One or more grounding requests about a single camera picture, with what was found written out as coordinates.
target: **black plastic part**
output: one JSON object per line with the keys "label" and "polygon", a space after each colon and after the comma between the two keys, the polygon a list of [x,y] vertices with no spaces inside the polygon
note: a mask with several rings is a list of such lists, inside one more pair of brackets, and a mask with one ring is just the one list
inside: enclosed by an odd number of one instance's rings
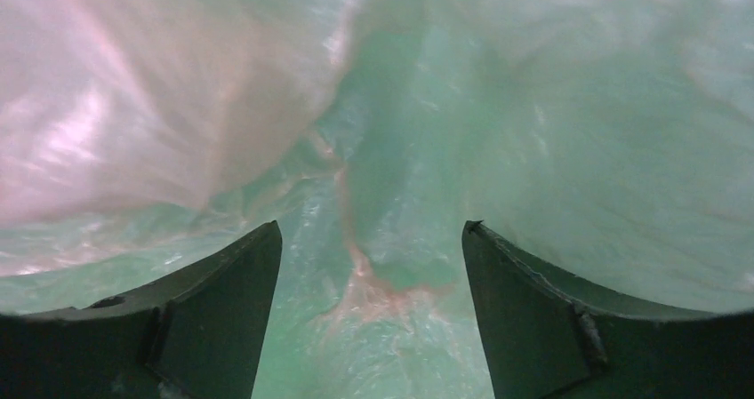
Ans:
{"label": "black plastic part", "polygon": [[0,398],[249,399],[281,254],[272,222],[86,309],[0,315]]}
{"label": "black plastic part", "polygon": [[477,221],[462,241],[498,399],[754,397],[754,312],[715,315],[630,297]]}

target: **white translucent plastic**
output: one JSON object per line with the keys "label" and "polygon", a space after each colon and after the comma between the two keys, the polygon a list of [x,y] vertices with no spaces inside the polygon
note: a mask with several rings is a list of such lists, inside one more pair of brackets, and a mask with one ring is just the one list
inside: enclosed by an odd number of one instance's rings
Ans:
{"label": "white translucent plastic", "polygon": [[85,306],[279,219],[255,398],[487,399],[466,219],[617,291],[754,307],[752,18],[0,0],[0,311]]}

